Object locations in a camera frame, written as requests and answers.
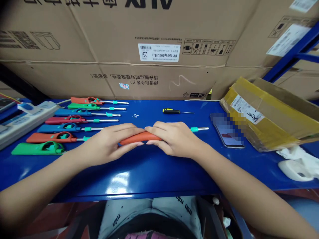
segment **hand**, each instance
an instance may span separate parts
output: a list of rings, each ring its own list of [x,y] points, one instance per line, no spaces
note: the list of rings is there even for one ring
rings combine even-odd
[[[85,167],[105,164],[143,145],[142,142],[135,142],[119,147],[118,142],[144,131],[131,123],[110,126],[65,155],[71,156],[77,163],[82,163]]]
[[[195,159],[204,148],[211,148],[183,122],[156,122],[153,127],[145,127],[145,130],[164,140],[149,140],[146,144],[158,146],[167,155]]]

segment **power strip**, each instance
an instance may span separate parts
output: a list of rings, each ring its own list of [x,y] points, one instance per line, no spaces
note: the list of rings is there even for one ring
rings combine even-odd
[[[33,115],[25,114],[13,122],[4,125],[3,127],[6,127],[6,130],[1,127],[0,150],[41,125],[49,117],[54,116],[55,112],[60,108],[52,101],[43,101],[41,104],[37,105],[37,107],[41,108],[39,112]]]

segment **cardboard box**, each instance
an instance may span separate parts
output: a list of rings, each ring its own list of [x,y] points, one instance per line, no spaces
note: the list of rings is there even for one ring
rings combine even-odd
[[[4,65],[52,98],[96,96],[114,99],[112,90],[97,64],[5,63]]]
[[[220,100],[223,98],[239,77],[245,79],[262,78],[269,70],[268,68],[224,67],[213,86],[211,99]]]
[[[281,57],[266,55],[282,34],[293,24],[312,27],[319,18],[319,2],[307,12],[289,8],[294,0],[261,0],[246,25],[228,66],[273,67]]]
[[[258,0],[12,1],[1,23],[0,58],[221,66],[257,4]],[[138,44],[160,44],[156,54],[166,54],[165,47],[175,45],[179,57],[173,53],[141,61]]]
[[[284,77],[283,75],[275,84],[291,93],[305,99],[319,99],[319,72],[318,71],[300,71],[295,74]]]
[[[319,140],[319,107],[261,78],[239,78],[220,104],[260,152]]]
[[[7,86],[5,83],[0,81],[0,92],[14,98],[25,98],[20,93],[16,92],[14,89]]]
[[[319,56],[319,51],[312,50],[308,54]],[[302,70],[318,71],[319,72],[319,64],[315,63],[315,62],[311,62],[311,61],[300,60],[293,67],[298,68],[298,69],[302,69]]]
[[[108,64],[6,63],[52,98],[204,99],[223,68],[129,66]]]

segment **phone screen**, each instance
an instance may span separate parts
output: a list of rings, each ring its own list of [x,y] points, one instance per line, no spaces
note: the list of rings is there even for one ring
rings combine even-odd
[[[244,148],[243,137],[225,114],[211,114],[211,122],[226,147]]]

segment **blue table surface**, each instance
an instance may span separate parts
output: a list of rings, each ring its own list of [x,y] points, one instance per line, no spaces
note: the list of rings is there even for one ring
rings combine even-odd
[[[224,112],[219,102],[207,101],[129,101],[118,123],[88,123],[88,127],[107,127],[133,123],[137,127],[152,126],[156,121],[186,123],[189,127],[209,127],[196,135],[226,158],[258,178],[272,190],[319,188],[319,181],[297,182],[279,169],[283,158],[275,152],[259,153],[245,140],[244,149],[225,148],[212,126],[210,113]],[[180,109],[195,114],[166,115],[163,108]],[[88,116],[87,118],[106,118]],[[0,152],[0,190],[40,170],[58,156],[14,156],[13,148],[36,132],[26,134]],[[78,138],[96,132],[76,132]],[[64,144],[67,150],[81,142]],[[319,156],[318,143],[308,144],[306,150]],[[53,202],[99,201],[109,199],[171,197],[220,193],[211,177],[193,160],[167,156],[153,145],[139,146],[120,159],[106,165],[88,168],[78,174],[53,199]]]

